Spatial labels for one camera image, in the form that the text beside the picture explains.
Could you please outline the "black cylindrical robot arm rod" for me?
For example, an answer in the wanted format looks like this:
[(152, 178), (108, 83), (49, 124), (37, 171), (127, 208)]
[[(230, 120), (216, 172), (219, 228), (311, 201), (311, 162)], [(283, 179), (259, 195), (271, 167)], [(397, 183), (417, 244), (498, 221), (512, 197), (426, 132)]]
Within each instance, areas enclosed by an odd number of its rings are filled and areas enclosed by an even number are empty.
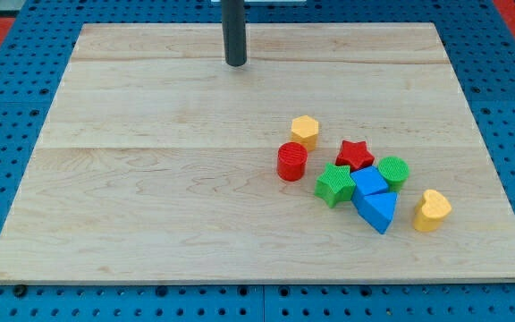
[(225, 62), (233, 67), (247, 62), (245, 7), (243, 0), (221, 0)]

